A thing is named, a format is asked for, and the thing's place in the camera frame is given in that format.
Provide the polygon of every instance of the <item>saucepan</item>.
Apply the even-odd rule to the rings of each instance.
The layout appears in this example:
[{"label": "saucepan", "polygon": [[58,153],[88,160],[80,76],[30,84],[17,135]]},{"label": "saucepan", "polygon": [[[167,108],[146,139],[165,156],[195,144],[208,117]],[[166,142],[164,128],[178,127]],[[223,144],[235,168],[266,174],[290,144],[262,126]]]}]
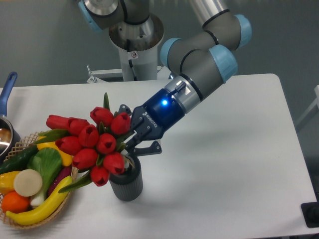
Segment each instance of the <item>saucepan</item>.
[{"label": "saucepan", "polygon": [[20,141],[19,134],[13,129],[12,124],[6,118],[6,106],[9,95],[14,86],[18,74],[11,72],[0,95],[0,165],[15,143]]}]

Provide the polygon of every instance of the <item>orange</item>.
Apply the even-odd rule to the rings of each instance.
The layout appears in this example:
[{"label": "orange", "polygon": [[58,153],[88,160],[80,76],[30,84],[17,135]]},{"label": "orange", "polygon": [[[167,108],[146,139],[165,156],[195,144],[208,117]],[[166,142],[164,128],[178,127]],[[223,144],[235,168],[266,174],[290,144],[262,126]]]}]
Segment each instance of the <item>orange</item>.
[{"label": "orange", "polygon": [[10,192],[3,197],[1,208],[4,213],[6,211],[10,211],[12,213],[23,213],[28,210],[29,205],[29,197],[23,197],[16,192]]}]

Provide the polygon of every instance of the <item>red tulip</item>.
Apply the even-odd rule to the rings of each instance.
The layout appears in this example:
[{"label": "red tulip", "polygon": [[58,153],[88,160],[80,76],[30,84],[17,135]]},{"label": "red tulip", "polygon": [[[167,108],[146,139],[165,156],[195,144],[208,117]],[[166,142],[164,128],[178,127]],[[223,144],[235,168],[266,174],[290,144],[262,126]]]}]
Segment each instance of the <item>red tulip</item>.
[{"label": "red tulip", "polygon": [[94,182],[96,186],[101,187],[108,182],[110,173],[102,166],[94,166],[91,169],[90,177],[92,182]]},{"label": "red tulip", "polygon": [[48,119],[46,120],[46,125],[51,129],[68,129],[68,120],[69,118],[66,117],[49,115]]},{"label": "red tulip", "polygon": [[96,164],[98,153],[91,148],[83,148],[72,160],[72,166],[78,169],[86,169]]},{"label": "red tulip", "polygon": [[111,122],[114,118],[113,114],[110,110],[102,107],[95,107],[94,110],[90,112],[90,117],[94,122],[99,125],[100,122],[103,123],[104,126],[108,127],[111,125]]},{"label": "red tulip", "polygon": [[121,174],[124,172],[125,164],[122,155],[118,152],[107,154],[103,160],[103,167],[113,174]]},{"label": "red tulip", "polygon": [[104,133],[100,136],[99,141],[96,145],[96,149],[102,153],[111,153],[116,148],[116,139],[109,133]]},{"label": "red tulip", "polygon": [[83,147],[92,148],[99,140],[99,132],[92,124],[85,126],[79,134],[79,142]]},{"label": "red tulip", "polygon": [[124,134],[129,131],[130,126],[131,126],[131,118],[126,112],[123,112],[118,114],[113,119],[111,123],[111,131],[117,135]]},{"label": "red tulip", "polygon": [[86,119],[69,118],[67,130],[70,134],[78,136],[82,129],[89,124]]},{"label": "red tulip", "polygon": [[60,138],[55,142],[55,145],[58,146],[62,152],[70,155],[75,155],[82,149],[79,138],[76,136]]}]

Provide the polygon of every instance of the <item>pot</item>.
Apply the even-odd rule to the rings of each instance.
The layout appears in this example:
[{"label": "pot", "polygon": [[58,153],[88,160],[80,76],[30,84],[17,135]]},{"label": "pot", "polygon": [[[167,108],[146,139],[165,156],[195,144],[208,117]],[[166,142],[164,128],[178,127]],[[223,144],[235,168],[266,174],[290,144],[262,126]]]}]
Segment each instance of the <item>pot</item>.
[{"label": "pot", "polygon": [[0,95],[0,165],[3,163],[12,147],[15,146],[15,143],[20,141],[19,134],[13,129],[12,124],[6,118],[7,102],[17,77],[18,75],[16,72],[11,72],[9,74]]},{"label": "pot", "polygon": [[128,171],[123,174],[110,175],[110,184],[115,196],[125,202],[134,200],[143,190],[141,163],[135,155],[131,154],[127,158],[134,165],[134,168],[130,166]]}]

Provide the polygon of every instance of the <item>wicker basket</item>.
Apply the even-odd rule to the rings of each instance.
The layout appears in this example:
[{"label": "wicker basket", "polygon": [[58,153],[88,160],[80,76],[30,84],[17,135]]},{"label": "wicker basket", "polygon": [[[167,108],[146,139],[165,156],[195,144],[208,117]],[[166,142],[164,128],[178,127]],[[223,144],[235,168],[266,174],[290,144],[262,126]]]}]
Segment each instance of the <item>wicker basket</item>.
[{"label": "wicker basket", "polygon": [[[33,142],[37,138],[38,138],[38,133],[33,133],[33,134],[30,134],[30,136],[26,136],[24,139],[21,139],[20,142],[15,144],[15,146],[9,152],[9,154],[5,158],[5,160],[8,160],[9,158],[14,156],[15,154],[17,154],[21,150],[33,145]],[[73,180],[76,179],[77,172],[78,172],[77,168],[73,168],[72,169],[72,179]],[[1,203],[2,203],[3,197],[4,197],[4,195],[0,193],[0,206],[1,206]],[[70,197],[70,193],[68,193],[67,197],[61,203],[61,205],[54,211],[54,213],[52,213],[48,218],[44,219],[43,221],[41,221],[39,223],[28,225],[28,226],[22,226],[20,224],[17,224],[15,221],[13,221],[12,219],[10,219],[10,218],[5,216],[5,213],[2,211],[1,207],[0,207],[0,221],[3,221],[4,224],[7,224],[7,225],[9,225],[9,226],[11,226],[13,228],[16,228],[16,229],[31,229],[31,228],[39,227],[39,226],[41,226],[43,224],[46,224],[46,223],[50,222],[51,220],[53,220],[61,212],[61,210],[63,209],[64,205],[68,201],[69,197]]]}]

